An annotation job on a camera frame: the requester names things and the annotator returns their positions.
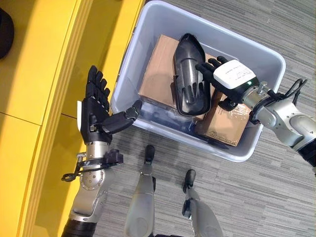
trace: robotic arm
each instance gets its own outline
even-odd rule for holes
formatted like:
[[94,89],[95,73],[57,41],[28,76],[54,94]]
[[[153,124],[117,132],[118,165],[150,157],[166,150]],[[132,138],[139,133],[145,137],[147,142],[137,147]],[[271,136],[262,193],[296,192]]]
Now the robotic arm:
[[[316,166],[316,122],[296,108],[300,89],[307,80],[298,79],[285,94],[274,93],[265,81],[259,83],[256,75],[237,60],[227,61],[223,56],[209,59],[196,69],[216,89],[227,95],[220,102],[224,110],[233,110],[238,103],[252,110],[250,121],[271,129],[277,138],[297,151],[304,160]],[[286,100],[294,95],[294,100]]]
[[105,88],[107,82],[102,77],[95,66],[90,68],[85,98],[78,102],[77,125],[86,152],[77,155],[74,173],[62,177],[66,182],[80,178],[80,188],[62,237],[93,236],[114,179],[111,166],[123,163],[123,155],[118,150],[109,150],[112,134],[131,126],[141,110],[142,102],[138,100],[125,112],[110,116],[110,90]]

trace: yellow cabinet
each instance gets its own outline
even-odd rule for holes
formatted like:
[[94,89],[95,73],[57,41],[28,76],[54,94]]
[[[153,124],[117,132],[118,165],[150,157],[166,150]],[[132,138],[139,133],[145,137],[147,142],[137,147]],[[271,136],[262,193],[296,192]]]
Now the yellow cabinet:
[[61,233],[78,188],[62,183],[61,173],[73,170],[76,152],[83,149],[75,132],[76,100],[84,96],[92,64],[113,90],[143,4],[0,1],[15,26],[12,49],[0,59],[0,160],[5,167],[0,179],[6,180],[0,195],[0,211],[6,214],[0,222],[7,227],[1,237]]
[[21,222],[40,126],[0,114],[0,236],[14,237]]

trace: plastic storage bin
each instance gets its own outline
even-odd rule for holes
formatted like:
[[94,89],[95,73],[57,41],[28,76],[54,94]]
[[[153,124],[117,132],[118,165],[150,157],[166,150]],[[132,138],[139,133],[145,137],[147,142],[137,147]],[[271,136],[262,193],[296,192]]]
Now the plastic storage bin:
[[[159,36],[163,34],[178,40],[185,33],[195,35],[208,54],[222,55],[228,60],[238,59],[252,69],[259,80],[267,81],[277,91],[285,71],[285,60],[280,54],[175,6],[151,1],[141,12],[121,66],[111,98],[114,113],[126,110],[140,98],[138,91]],[[159,107],[144,103],[141,116],[134,125],[236,162],[245,161],[252,155],[262,131],[262,125],[248,124],[239,144],[223,149],[153,119],[165,115]]]

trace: brown cardboard box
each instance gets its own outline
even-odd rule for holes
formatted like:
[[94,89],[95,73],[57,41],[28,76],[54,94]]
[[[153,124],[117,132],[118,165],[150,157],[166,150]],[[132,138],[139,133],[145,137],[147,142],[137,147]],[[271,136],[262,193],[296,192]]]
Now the brown cardboard box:
[[[173,81],[173,55],[179,41],[168,36],[161,35],[147,66],[139,95],[152,104],[167,110],[176,110],[175,85]],[[206,59],[214,58],[206,54]],[[202,120],[204,115],[196,116]]]
[[238,104],[234,110],[227,112],[218,106],[218,102],[225,98],[223,93],[214,94],[212,107],[204,120],[197,122],[195,133],[237,146],[251,110],[244,104]]

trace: shoe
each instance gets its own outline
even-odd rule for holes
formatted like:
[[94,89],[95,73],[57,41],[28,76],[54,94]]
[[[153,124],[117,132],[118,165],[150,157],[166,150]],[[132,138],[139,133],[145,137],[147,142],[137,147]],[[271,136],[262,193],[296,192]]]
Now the shoe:
[[184,179],[184,185],[182,189],[185,194],[187,193],[187,188],[191,188],[193,186],[195,179],[196,171],[194,169],[189,169]]
[[145,161],[144,163],[152,164],[155,156],[155,148],[152,145],[148,145],[145,149]]

